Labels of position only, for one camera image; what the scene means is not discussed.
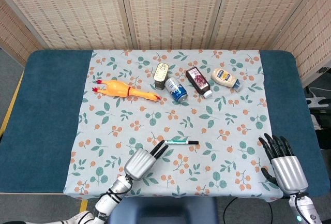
small tin can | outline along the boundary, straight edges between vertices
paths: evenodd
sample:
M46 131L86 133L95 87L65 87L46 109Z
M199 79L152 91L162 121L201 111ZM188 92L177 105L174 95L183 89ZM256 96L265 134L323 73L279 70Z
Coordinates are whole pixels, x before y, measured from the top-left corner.
M154 73L154 82L156 89L164 89L164 83L168 79L169 65L160 63Z
M176 78L171 77L166 80L165 87L173 96L173 98L178 101L182 102L187 98L187 92L184 87L177 81Z

yellow rubber chicken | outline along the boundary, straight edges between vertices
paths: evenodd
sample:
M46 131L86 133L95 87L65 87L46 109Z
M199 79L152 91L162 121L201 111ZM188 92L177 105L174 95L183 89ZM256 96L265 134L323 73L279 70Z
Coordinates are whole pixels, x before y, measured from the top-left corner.
M131 86L127 85L124 82L110 80L110 81L103 81L97 80L98 84L105 84L107 85L107 89L99 89L99 88L92 88L94 92L99 92L108 96L119 96L119 97L127 97L127 96L139 96L146 98L148 100L157 101L160 100L156 93L149 93L149 92L142 92Z

dark red bottle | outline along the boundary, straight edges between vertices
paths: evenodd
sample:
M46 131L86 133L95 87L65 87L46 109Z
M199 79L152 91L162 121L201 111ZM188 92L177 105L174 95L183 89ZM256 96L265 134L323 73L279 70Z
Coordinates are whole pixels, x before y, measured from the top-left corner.
M205 98L212 96L213 92L210 90L210 84L197 67L194 66L188 69L185 75L200 95L203 95Z

blue can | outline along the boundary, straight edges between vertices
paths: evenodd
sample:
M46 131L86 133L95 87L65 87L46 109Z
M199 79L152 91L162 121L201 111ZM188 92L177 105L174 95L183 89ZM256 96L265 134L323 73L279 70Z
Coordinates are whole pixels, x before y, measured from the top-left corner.
M176 78L171 77L166 80L165 87L170 92L172 97L181 103L187 98L187 92L184 87L177 81Z

woven screen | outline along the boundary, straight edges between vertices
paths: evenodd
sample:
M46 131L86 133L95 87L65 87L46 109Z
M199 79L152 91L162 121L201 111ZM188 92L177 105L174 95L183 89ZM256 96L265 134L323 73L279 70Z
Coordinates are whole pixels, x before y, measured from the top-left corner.
M43 47L4 0L0 0L0 47L25 64L29 55Z
M300 0L223 0L210 48L267 49Z
M296 57L300 77L331 56L331 0L305 0L272 47Z
M13 0L51 49L128 48L117 0Z
M218 10L217 0L129 1L139 49L205 48Z

